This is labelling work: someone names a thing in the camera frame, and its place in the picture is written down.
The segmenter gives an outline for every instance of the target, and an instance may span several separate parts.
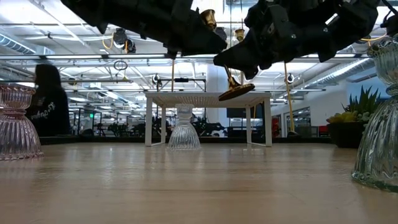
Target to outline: ribbed glass vase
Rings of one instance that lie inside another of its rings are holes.
[[[193,105],[177,104],[175,107],[179,121],[169,139],[167,149],[172,151],[200,149],[198,134],[190,122]]]
[[[33,88],[0,85],[0,161],[42,156],[33,124],[24,116]]]
[[[371,187],[398,192],[398,35],[372,45],[368,55],[391,98],[377,109],[365,129],[352,177]]]

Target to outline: plant pot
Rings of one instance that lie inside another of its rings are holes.
[[[365,130],[364,122],[347,122],[328,124],[331,141],[341,148],[359,147],[362,133]]]

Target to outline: succulent plant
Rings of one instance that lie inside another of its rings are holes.
[[[349,105],[345,106],[341,104],[345,110],[343,114],[335,114],[334,116],[327,119],[329,123],[342,123],[342,122],[365,122],[367,123],[377,107],[380,105],[378,99],[380,94],[378,89],[376,92],[371,93],[372,87],[366,91],[361,87],[361,95],[355,98],[352,95],[349,96]]]

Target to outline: table leg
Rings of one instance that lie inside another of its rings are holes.
[[[162,106],[162,137],[160,138],[161,143],[166,143],[166,107]]]
[[[145,146],[152,146],[152,98],[151,97],[147,98]]]
[[[246,108],[246,140],[251,143],[251,115],[250,108]]]
[[[264,100],[264,119],[266,120],[266,146],[272,146],[272,116],[271,116],[271,99]]]

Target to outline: white table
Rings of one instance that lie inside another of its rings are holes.
[[[166,109],[174,108],[176,104],[192,104],[196,108],[245,108],[246,109],[246,138],[249,144],[260,146],[272,146],[272,118],[271,118],[271,94],[270,93],[246,93],[237,98],[218,101],[222,93],[205,92],[146,92],[146,130],[145,145],[155,146],[166,143]],[[251,113],[250,108],[264,102],[264,118],[266,122],[266,144],[253,143],[251,141]],[[152,103],[162,108],[162,132],[160,143],[152,144]]]

